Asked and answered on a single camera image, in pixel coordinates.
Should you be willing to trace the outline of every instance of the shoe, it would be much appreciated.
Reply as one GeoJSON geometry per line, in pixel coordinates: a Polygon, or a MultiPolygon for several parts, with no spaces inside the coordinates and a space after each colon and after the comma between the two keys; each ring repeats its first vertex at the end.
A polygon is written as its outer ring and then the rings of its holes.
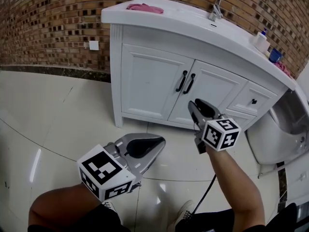
{"type": "Polygon", "coordinates": [[[176,225],[183,219],[191,217],[192,212],[195,209],[195,204],[192,200],[186,202],[179,210],[177,218],[168,227],[168,232],[175,232],[176,225]]]}
{"type": "Polygon", "coordinates": [[[106,208],[108,208],[108,209],[111,209],[112,211],[116,212],[116,209],[115,209],[115,207],[113,206],[112,202],[110,202],[110,201],[104,201],[104,202],[102,203],[102,205],[104,205],[104,207],[106,207],[106,208]]]}
{"type": "Polygon", "coordinates": [[[112,202],[110,201],[104,201],[102,203],[102,205],[104,205],[106,208],[111,209],[112,211],[116,212],[115,207],[113,206],[112,202]]]}

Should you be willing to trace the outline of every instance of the bottle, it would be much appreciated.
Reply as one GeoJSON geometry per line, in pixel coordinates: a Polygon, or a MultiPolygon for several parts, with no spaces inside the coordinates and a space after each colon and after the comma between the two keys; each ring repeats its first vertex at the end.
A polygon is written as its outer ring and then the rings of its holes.
{"type": "Polygon", "coordinates": [[[270,46],[270,43],[267,41],[266,31],[267,29],[264,28],[264,31],[258,33],[254,42],[255,48],[261,53],[265,53],[270,46]]]}

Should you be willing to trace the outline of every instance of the dark marble skirting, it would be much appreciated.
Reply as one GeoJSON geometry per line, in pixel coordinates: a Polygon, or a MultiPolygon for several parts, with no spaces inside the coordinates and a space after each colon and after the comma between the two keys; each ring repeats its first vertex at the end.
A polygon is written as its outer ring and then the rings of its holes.
{"type": "Polygon", "coordinates": [[[68,77],[76,77],[88,80],[95,80],[101,82],[111,82],[111,74],[105,72],[98,72],[93,70],[52,67],[52,66],[29,66],[29,65],[3,65],[0,66],[1,71],[13,72],[30,72],[41,73],[49,75],[61,75],[68,77]]]}
{"type": "MultiPolygon", "coordinates": [[[[281,167],[284,165],[284,161],[277,163],[277,167],[281,167]]],[[[286,206],[286,201],[288,198],[288,189],[287,189],[287,181],[286,181],[286,172],[285,168],[278,171],[278,177],[279,177],[279,194],[280,194],[280,200],[278,203],[278,212],[280,212],[282,209],[286,206]]]]}

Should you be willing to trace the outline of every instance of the black cabinet handle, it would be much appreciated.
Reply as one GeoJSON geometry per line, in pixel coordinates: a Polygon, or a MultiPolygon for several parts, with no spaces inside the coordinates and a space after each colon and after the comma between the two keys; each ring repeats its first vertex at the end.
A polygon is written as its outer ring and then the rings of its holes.
{"type": "Polygon", "coordinates": [[[187,90],[183,92],[184,94],[189,93],[189,91],[190,91],[190,89],[191,89],[191,87],[192,87],[192,84],[193,84],[193,82],[194,82],[194,77],[195,77],[195,74],[192,74],[192,75],[191,75],[192,80],[191,80],[191,82],[190,82],[189,87],[187,88],[187,90]]]}
{"type": "Polygon", "coordinates": [[[185,77],[187,76],[187,74],[188,74],[188,71],[183,71],[183,79],[182,79],[182,82],[179,85],[179,88],[176,89],[176,92],[179,92],[182,89],[183,84],[185,82],[185,77]]]}

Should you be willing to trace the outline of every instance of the cabinet drawer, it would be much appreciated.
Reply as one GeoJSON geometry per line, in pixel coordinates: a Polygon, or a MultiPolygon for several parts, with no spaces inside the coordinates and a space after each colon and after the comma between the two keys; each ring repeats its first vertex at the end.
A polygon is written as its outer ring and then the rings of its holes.
{"type": "Polygon", "coordinates": [[[268,89],[249,81],[230,104],[228,109],[257,116],[264,108],[271,107],[277,95],[268,89]]]}
{"type": "Polygon", "coordinates": [[[226,114],[229,118],[234,119],[242,129],[245,128],[252,120],[256,118],[256,116],[244,114],[229,109],[226,109],[223,113],[226,114]]]}

